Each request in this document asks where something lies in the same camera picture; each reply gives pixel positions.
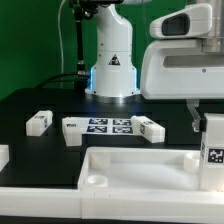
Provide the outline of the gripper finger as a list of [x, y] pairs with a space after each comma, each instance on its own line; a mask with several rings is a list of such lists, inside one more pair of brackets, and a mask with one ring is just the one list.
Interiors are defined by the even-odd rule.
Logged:
[[192, 122], [192, 128], [195, 132], [200, 131], [200, 121], [201, 117], [197, 111], [197, 108], [199, 107], [199, 100], [198, 99], [187, 99], [186, 100], [187, 108], [193, 118]]

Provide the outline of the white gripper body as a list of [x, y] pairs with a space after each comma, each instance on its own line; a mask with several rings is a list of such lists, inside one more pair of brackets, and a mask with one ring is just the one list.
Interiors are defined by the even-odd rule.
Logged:
[[155, 41], [143, 57], [140, 89], [146, 99], [224, 98], [224, 54], [204, 53], [198, 39]]

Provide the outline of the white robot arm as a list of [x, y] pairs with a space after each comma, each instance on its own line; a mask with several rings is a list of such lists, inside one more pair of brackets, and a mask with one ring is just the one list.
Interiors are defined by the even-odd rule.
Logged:
[[141, 72], [132, 64], [132, 26], [113, 1], [100, 1], [97, 61], [86, 93], [103, 102], [184, 99], [202, 128], [196, 107], [201, 99], [224, 98], [224, 0], [187, 0], [184, 9], [150, 24], [155, 39], [146, 49]]

